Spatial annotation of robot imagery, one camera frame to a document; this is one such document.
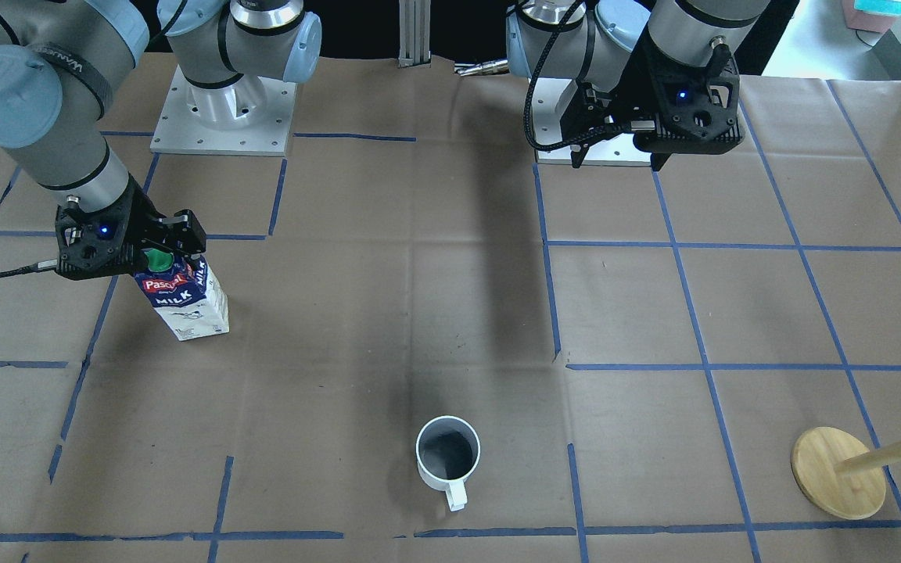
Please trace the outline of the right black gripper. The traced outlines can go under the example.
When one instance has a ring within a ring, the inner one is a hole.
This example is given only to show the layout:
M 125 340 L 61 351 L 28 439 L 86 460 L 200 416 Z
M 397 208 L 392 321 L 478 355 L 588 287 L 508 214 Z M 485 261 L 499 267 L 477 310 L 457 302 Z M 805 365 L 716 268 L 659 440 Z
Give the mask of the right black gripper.
M 192 210 L 163 217 L 132 176 L 103 210 L 89 213 L 75 203 L 58 207 L 55 235 L 56 271 L 67 279 L 160 274 L 173 267 L 173 254 L 194 259 L 205 253 L 207 239 Z M 154 246 L 164 251 L 148 249 Z

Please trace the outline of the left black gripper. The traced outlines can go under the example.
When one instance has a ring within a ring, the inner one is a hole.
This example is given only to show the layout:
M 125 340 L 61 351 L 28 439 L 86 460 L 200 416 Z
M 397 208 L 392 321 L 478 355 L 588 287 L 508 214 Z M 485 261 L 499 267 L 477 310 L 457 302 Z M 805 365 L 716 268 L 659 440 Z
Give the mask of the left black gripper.
M 572 168 L 612 165 L 611 141 L 623 133 L 650 153 L 653 171 L 672 154 L 721 156 L 741 143 L 739 87 L 734 53 L 722 36 L 702 45 L 700 66 L 668 57 L 641 36 L 614 89 L 576 87 Z

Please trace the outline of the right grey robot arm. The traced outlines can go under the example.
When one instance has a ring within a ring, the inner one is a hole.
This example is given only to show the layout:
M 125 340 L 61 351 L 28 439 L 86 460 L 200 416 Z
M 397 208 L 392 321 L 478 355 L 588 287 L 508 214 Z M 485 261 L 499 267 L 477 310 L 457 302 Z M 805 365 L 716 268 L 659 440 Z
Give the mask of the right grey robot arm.
M 160 1 L 156 13 L 178 79 L 153 149 L 285 150 L 294 89 L 318 64 L 321 18 L 301 1 Z M 97 128 L 151 43 L 130 1 L 0 1 L 0 147 L 57 204 L 58 256 L 25 274 L 138 274 L 151 249 L 199 264 L 196 215 L 160 213 Z

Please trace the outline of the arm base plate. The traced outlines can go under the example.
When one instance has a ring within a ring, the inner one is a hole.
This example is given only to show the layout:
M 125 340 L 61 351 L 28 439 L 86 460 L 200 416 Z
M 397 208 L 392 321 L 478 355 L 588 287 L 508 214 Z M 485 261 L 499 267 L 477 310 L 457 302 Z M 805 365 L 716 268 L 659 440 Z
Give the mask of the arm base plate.
M 551 144 L 562 140 L 560 120 L 575 92 L 573 80 L 558 78 L 537 80 L 530 112 L 537 142 Z M 612 139 L 610 150 L 611 167 L 650 167 L 650 154 L 637 149 L 633 143 L 633 136 L 629 133 Z
M 297 93 L 296 83 L 253 75 L 205 89 L 176 69 L 150 148 L 166 154 L 283 157 Z

